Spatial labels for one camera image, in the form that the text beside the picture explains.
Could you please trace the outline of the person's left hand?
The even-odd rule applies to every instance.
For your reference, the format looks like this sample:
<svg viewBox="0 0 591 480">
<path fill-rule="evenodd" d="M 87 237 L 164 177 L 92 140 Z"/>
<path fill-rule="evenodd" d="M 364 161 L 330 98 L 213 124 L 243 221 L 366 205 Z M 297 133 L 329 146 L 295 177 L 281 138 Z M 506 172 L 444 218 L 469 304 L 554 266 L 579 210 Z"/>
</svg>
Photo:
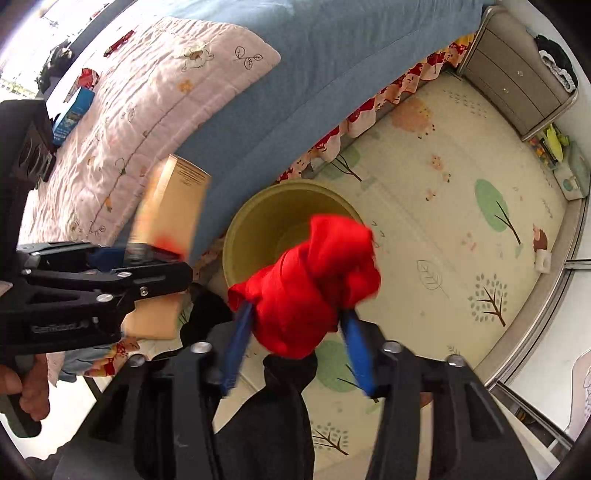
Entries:
<svg viewBox="0 0 591 480">
<path fill-rule="evenodd" d="M 0 391 L 2 395 L 20 394 L 20 407 L 34 421 L 45 419 L 50 412 L 48 366 L 45 354 L 37 354 L 31 370 L 21 379 L 5 365 L 0 366 Z"/>
</svg>

